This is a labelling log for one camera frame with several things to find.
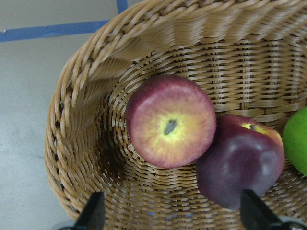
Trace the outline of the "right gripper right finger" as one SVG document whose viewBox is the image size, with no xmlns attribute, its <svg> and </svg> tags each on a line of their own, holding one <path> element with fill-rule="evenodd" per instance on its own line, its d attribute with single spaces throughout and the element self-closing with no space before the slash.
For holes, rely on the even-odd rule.
<svg viewBox="0 0 307 230">
<path fill-rule="evenodd" d="M 305 230 L 307 225 L 298 218 L 276 215 L 250 189 L 240 195 L 240 220 L 247 230 Z"/>
</svg>

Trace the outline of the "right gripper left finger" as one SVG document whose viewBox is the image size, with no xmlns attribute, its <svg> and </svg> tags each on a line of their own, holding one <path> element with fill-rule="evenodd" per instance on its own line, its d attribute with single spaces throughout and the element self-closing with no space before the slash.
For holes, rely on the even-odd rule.
<svg viewBox="0 0 307 230">
<path fill-rule="evenodd" d="M 104 193 L 93 192 L 72 230 L 103 230 L 105 221 Z"/>
</svg>

